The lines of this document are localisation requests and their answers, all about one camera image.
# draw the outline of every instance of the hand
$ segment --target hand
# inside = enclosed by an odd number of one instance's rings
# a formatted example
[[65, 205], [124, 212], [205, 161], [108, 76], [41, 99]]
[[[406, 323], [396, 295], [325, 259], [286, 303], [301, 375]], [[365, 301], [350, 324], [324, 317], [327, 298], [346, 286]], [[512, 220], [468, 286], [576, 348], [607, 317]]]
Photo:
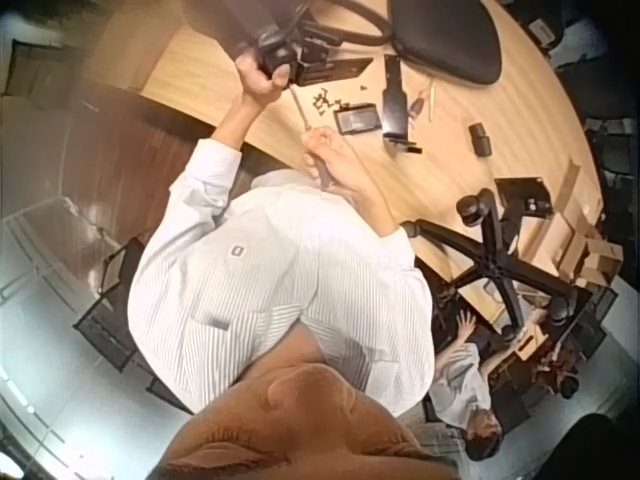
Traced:
[[243, 100], [259, 109], [264, 109], [282, 95], [289, 84], [289, 65], [281, 65], [269, 79], [258, 68], [258, 60], [253, 51], [243, 53], [236, 60], [236, 68], [242, 82]]
[[[382, 193], [351, 145], [335, 130], [314, 128], [302, 135], [302, 143], [327, 165], [337, 185], [327, 189], [348, 200], [378, 200]], [[320, 183], [318, 169], [311, 155], [305, 154], [305, 163], [311, 177]]]
[[458, 341], [464, 343], [476, 328], [476, 318], [471, 312], [460, 312], [456, 317], [458, 322]]

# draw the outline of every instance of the white dress shirt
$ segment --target white dress shirt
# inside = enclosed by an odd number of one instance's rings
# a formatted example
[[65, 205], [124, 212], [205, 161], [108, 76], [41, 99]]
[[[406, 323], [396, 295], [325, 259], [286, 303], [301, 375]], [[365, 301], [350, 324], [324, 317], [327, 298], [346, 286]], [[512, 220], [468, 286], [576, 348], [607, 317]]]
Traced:
[[433, 378], [432, 305], [405, 232], [378, 237], [291, 170], [224, 211], [240, 156], [198, 143], [140, 262], [129, 326], [157, 376], [198, 412], [300, 321], [355, 388], [396, 416], [414, 406]]
[[466, 429], [476, 409], [491, 408], [489, 384], [480, 373], [480, 355], [473, 343], [451, 353], [429, 390], [435, 414], [454, 427]]

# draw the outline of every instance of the screwdriver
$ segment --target screwdriver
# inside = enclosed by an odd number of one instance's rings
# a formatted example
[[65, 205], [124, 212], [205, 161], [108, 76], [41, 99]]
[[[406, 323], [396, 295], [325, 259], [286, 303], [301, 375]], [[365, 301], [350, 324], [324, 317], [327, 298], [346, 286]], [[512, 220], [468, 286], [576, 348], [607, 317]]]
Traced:
[[[302, 123], [304, 123], [304, 129], [305, 131], [308, 132], [309, 130], [311, 130], [311, 125], [309, 124], [309, 119], [307, 119], [307, 116], [304, 114], [304, 110], [302, 109], [302, 105], [300, 104], [300, 99], [298, 98], [298, 95], [293, 89], [293, 85], [289, 86], [289, 91], [291, 92], [293, 101], [296, 104], [298, 113], [300, 113], [300, 118], [302, 118]], [[334, 183], [334, 179], [331, 176], [331, 173], [329, 172], [327, 165], [317, 155], [311, 152], [309, 152], [309, 155], [311, 155], [311, 158], [313, 158], [316, 168], [318, 169], [318, 175], [320, 175], [320, 185], [322, 186], [322, 188], [328, 188], [332, 183]]]

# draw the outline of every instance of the brown hair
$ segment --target brown hair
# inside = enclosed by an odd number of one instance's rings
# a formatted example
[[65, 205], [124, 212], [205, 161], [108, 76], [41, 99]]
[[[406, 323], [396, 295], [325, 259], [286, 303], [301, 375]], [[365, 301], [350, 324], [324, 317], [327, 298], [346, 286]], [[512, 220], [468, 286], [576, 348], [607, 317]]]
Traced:
[[503, 438], [504, 435], [502, 431], [492, 433], [487, 437], [474, 435], [471, 438], [465, 438], [464, 449], [469, 460], [479, 462], [480, 460], [491, 458], [498, 453]]

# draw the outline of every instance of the person in background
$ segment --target person in background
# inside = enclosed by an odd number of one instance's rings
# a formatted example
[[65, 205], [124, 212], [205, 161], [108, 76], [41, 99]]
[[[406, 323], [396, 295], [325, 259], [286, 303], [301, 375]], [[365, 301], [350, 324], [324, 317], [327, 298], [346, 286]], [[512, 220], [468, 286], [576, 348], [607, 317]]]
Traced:
[[240, 147], [289, 79], [250, 53], [236, 65], [242, 93], [171, 187], [131, 289], [133, 338], [196, 413], [149, 479], [457, 478], [395, 419], [433, 378], [431, 295], [349, 144], [301, 139], [328, 190], [306, 155], [308, 174], [268, 173], [228, 205]]
[[502, 443], [502, 426], [491, 410], [489, 374], [514, 351], [516, 342], [481, 365], [471, 338], [475, 317], [460, 312], [457, 323], [456, 339], [436, 356], [429, 397], [436, 416], [462, 430], [467, 456], [479, 461], [495, 455]]

